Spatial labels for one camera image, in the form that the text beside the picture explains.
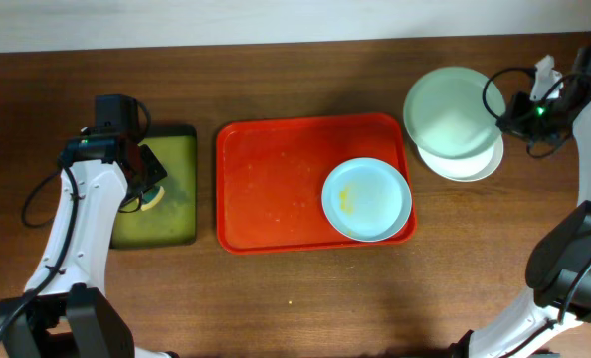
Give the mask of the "light blue plate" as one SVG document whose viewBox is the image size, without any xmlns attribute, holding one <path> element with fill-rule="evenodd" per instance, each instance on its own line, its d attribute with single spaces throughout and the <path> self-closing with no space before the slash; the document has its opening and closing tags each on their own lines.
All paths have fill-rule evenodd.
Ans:
<svg viewBox="0 0 591 358">
<path fill-rule="evenodd" d="M 392 165 L 375 158 L 350 159 L 335 167 L 321 189 L 329 224 L 360 243 L 393 238 L 411 221 L 410 186 Z"/>
</svg>

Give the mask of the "green plate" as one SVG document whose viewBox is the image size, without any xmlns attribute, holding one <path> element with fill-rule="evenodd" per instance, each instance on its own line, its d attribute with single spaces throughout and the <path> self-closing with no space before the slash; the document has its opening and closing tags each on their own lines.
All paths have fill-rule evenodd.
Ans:
<svg viewBox="0 0 591 358">
<path fill-rule="evenodd" d="M 404 101 L 404 126 L 422 150 L 446 159 L 468 158 L 500 138 L 497 114 L 505 112 L 498 88 L 472 69 L 445 67 L 420 77 Z"/>
</svg>

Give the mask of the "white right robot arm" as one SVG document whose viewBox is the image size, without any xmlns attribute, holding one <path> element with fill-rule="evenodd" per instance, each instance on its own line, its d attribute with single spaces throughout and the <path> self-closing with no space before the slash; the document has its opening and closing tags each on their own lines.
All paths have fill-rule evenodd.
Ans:
<svg viewBox="0 0 591 358">
<path fill-rule="evenodd" d="M 555 336 L 591 322 L 591 46 L 579 50 L 565 76 L 554 72 L 550 59 L 527 74 L 531 93 L 516 94 L 495 124 L 529 147 L 545 143 L 558 150 L 575 140 L 578 204 L 535 246 L 525 290 L 492 323 L 452 344 L 448 357 L 539 357 Z"/>
</svg>

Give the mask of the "white plate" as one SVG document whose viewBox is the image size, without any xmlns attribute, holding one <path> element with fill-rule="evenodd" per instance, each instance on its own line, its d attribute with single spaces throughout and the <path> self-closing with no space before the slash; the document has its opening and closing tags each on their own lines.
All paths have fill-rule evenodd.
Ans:
<svg viewBox="0 0 591 358">
<path fill-rule="evenodd" d="M 500 166 L 504 154 L 500 137 L 491 148 L 464 159 L 445 159 L 418 148 L 424 163 L 437 175 L 456 182 L 474 182 L 492 175 Z"/>
</svg>

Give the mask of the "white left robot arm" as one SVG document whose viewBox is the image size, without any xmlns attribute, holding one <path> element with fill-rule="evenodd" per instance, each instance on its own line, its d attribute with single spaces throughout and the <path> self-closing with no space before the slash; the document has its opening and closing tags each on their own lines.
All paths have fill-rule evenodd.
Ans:
<svg viewBox="0 0 591 358">
<path fill-rule="evenodd" d="M 0 347 L 11 357 L 149 357 L 105 296 L 112 229 L 130 186 L 160 164 L 140 140 L 76 137 L 59 158 L 60 201 L 22 295 L 0 300 Z"/>
</svg>

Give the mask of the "yellow green sponge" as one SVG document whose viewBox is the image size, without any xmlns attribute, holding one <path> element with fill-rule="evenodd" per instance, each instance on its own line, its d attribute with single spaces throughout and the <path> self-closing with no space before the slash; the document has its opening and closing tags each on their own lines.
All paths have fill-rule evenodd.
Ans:
<svg viewBox="0 0 591 358">
<path fill-rule="evenodd" d="M 164 197 L 165 189 L 162 186 L 154 186 L 144 192 L 139 201 L 140 210 L 147 211 L 155 207 Z"/>
</svg>

